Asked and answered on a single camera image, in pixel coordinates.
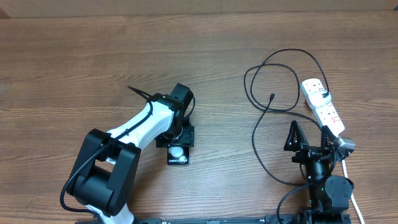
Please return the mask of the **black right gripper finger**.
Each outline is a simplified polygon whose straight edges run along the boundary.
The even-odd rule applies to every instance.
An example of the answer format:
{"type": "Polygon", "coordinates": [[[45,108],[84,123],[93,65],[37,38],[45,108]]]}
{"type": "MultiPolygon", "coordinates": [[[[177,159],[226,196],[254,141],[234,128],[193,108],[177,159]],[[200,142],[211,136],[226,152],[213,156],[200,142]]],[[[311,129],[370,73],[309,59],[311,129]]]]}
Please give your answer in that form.
{"type": "Polygon", "coordinates": [[[328,126],[321,127],[321,148],[329,148],[336,136],[332,133],[328,126]]]}
{"type": "Polygon", "coordinates": [[[297,152],[308,146],[307,138],[296,120],[290,125],[290,131],[284,145],[284,151],[297,152]]]}

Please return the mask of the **black Samsung Galaxy phone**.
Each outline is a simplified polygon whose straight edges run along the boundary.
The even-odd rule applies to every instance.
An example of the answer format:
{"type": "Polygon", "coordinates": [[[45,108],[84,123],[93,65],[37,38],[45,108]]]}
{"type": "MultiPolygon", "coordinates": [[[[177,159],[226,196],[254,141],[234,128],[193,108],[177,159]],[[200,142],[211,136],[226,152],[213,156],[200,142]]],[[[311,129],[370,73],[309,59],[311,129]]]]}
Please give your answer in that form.
{"type": "Polygon", "coordinates": [[[167,152],[167,164],[169,166],[189,165],[189,147],[170,147],[167,152]]]}

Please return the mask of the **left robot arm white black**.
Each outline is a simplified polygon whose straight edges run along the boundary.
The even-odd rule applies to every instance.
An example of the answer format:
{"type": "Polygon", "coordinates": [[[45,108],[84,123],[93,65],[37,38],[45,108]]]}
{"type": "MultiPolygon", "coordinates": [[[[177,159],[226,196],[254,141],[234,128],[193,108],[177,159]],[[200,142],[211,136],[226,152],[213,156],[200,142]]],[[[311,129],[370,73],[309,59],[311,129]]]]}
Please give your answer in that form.
{"type": "Polygon", "coordinates": [[[167,163],[189,164],[195,128],[190,122],[195,97],[189,87],[176,84],[171,94],[142,96],[144,109],[107,132],[92,129],[84,138],[68,180],[60,192],[64,210],[90,213],[94,223],[135,223],[127,201],[134,185],[141,152],[152,142],[167,149],[167,163]]]}

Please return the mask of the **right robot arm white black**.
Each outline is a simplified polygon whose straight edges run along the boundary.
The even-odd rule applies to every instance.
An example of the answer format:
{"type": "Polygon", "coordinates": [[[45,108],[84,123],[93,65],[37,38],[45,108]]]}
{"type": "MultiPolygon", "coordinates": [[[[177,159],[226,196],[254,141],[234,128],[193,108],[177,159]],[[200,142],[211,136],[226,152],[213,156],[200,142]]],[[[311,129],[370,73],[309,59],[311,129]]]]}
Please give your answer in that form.
{"type": "Polygon", "coordinates": [[[350,223],[349,209],[354,183],[346,177],[333,175],[337,162],[342,162],[354,152],[351,139],[336,137],[328,126],[321,128],[319,146],[309,145],[302,128],[296,120],[291,122],[284,150],[292,151],[293,163],[305,167],[306,184],[287,193],[277,206],[279,223],[350,223]],[[280,215],[280,207],[290,195],[308,189],[310,206],[287,218],[280,215]]]}

